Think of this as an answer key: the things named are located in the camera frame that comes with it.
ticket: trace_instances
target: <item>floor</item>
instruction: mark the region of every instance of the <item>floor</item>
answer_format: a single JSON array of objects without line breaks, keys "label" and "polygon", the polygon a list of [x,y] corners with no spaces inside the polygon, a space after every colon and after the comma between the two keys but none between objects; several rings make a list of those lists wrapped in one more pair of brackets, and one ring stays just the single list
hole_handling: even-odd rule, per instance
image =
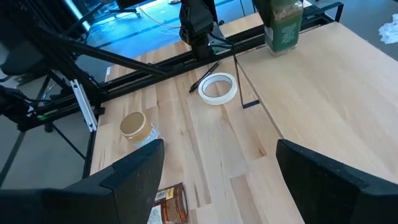
[{"label": "floor", "polygon": [[[334,1],[321,0],[319,4],[322,6],[332,2]],[[341,2],[345,4],[341,23],[373,46],[398,60],[398,43],[386,45],[380,41],[381,36],[378,33],[380,26],[391,22],[392,15],[398,12],[398,2],[393,0],[341,0]],[[218,4],[219,19],[228,22],[243,16],[238,0],[217,0],[216,3]],[[157,10],[156,7],[160,7],[162,4],[166,4],[170,9]],[[245,13],[251,14],[251,1],[243,0],[243,5]],[[179,21],[175,20],[178,17],[178,7],[179,5],[169,6],[163,2],[152,7],[144,6],[143,9],[148,15],[163,23],[178,26]],[[121,16],[124,16],[123,19],[110,22],[108,26],[94,28],[96,30],[94,30],[94,35],[89,38],[88,43],[95,47],[102,45],[102,49],[126,57],[135,57],[179,39],[177,34],[171,33],[177,33],[178,29],[157,26],[145,15],[142,15],[141,18],[137,18],[134,14]],[[101,34],[105,34],[107,31],[110,33],[120,32],[114,36],[120,37],[121,40],[115,41],[113,37]],[[0,46],[0,63],[4,61],[6,55],[6,50]],[[98,81],[104,80],[106,68],[111,65],[108,62],[86,56],[81,56],[76,63]],[[27,96],[35,98],[42,82],[43,80],[36,80],[20,89]],[[15,86],[15,83],[7,82],[6,85]],[[60,119],[55,122],[55,125],[85,154],[89,133],[80,113]],[[0,167],[6,164],[18,135],[19,131],[16,129],[16,125],[0,116],[0,141],[2,142]],[[56,132],[45,133],[43,127],[38,127],[26,133],[2,188],[63,188],[81,179],[83,163],[83,159]]]}]

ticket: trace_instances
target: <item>glass jar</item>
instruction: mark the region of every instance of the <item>glass jar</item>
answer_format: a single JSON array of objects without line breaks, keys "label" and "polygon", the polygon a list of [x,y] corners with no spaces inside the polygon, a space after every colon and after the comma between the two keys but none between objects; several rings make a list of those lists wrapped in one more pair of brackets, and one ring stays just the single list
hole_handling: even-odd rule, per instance
[{"label": "glass jar", "polygon": [[298,0],[266,0],[267,12],[264,23],[266,43],[276,55],[294,49],[299,41],[303,4]]}]

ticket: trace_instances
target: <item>black pen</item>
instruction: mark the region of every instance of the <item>black pen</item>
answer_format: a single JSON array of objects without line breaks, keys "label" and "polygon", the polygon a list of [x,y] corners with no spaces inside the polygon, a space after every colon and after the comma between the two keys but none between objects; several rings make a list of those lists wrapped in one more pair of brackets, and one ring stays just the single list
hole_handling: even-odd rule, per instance
[{"label": "black pen", "polygon": [[218,62],[216,62],[198,81],[196,81],[192,86],[191,86],[191,89],[189,89],[189,93],[191,93],[191,92],[193,92],[193,91],[195,91],[197,88],[198,88],[198,86],[199,86],[199,83],[203,80],[203,79],[205,79],[208,75],[211,75],[213,72],[214,72],[214,70],[216,70],[216,68],[220,65],[220,63],[221,63],[221,61],[218,61]]}]

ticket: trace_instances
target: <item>wooden table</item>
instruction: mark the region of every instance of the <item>wooden table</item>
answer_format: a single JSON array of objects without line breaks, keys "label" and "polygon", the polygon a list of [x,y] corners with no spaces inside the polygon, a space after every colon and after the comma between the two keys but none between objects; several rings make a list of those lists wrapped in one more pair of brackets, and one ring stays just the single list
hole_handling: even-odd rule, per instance
[{"label": "wooden table", "polygon": [[[228,36],[260,24],[253,14],[221,30]],[[188,50],[178,42],[138,59],[154,63]],[[160,188],[184,183],[190,223],[303,223],[275,159],[280,138],[397,182],[393,59],[330,24],[302,34],[286,55],[271,57],[263,48],[238,60],[244,101],[259,97],[261,105],[244,110],[236,96],[210,106],[189,94],[210,65],[106,102],[91,173],[134,150],[119,125],[142,111],[166,143]],[[129,72],[113,66],[107,80]],[[235,75],[232,59],[215,72]]]}]

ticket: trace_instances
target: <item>tape roll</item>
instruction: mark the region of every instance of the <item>tape roll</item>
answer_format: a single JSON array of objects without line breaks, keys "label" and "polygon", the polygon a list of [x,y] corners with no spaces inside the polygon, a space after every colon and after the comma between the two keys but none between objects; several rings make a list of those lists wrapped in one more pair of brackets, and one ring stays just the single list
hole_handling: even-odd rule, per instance
[{"label": "tape roll", "polygon": [[[213,84],[214,82],[228,82],[231,85],[231,89],[223,95],[223,96],[217,96],[217,97],[212,97],[206,95],[205,91],[208,86]],[[207,76],[205,79],[203,79],[198,88],[198,92],[202,100],[209,104],[209,105],[222,105],[224,103],[227,103],[229,100],[232,100],[234,98],[236,92],[238,91],[238,85],[236,84],[235,78],[228,74],[228,73],[214,73],[212,75]]]}]

